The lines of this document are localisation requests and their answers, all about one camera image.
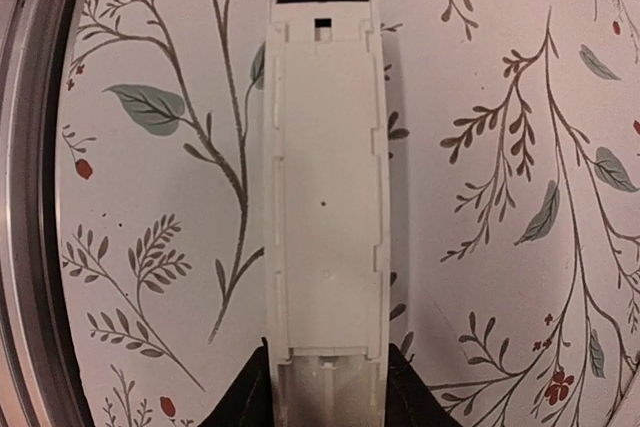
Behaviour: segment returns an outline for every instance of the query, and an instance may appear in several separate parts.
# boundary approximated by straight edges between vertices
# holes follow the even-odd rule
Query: red flower
[[[84,180],[89,180],[89,178],[93,175],[91,164],[89,164],[89,162],[84,159],[76,160],[76,172]]]
[[[160,397],[160,408],[167,417],[176,416],[176,406],[173,405],[173,401],[169,397]]]
[[[549,399],[549,405],[555,405],[558,400],[562,402],[569,395],[569,386],[573,384],[573,375],[564,376],[564,371],[559,370],[551,378],[551,384],[547,387],[544,396]]]

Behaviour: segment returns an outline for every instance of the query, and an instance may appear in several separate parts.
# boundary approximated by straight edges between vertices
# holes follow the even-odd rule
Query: small hole
[[[316,19],[316,29],[331,28],[331,19]]]

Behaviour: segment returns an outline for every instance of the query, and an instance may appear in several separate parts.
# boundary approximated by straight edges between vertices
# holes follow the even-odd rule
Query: wallpaper
[[[392,341],[464,426],[607,425],[640,364],[640,0],[377,1]],[[198,425],[265,335],[267,3],[78,1],[58,223],[97,425]]]

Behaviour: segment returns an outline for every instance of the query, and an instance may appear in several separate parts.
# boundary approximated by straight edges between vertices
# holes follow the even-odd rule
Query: plastic housing
[[[277,426],[384,425],[383,65],[373,0],[270,3],[264,236]]]

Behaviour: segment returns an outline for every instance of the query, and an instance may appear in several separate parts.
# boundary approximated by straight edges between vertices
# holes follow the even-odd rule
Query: curved metal edge
[[[9,370],[13,380],[0,382],[0,404],[11,427],[93,424],[64,302],[54,197],[57,104],[75,3],[15,0],[11,26],[0,25],[0,375]]]

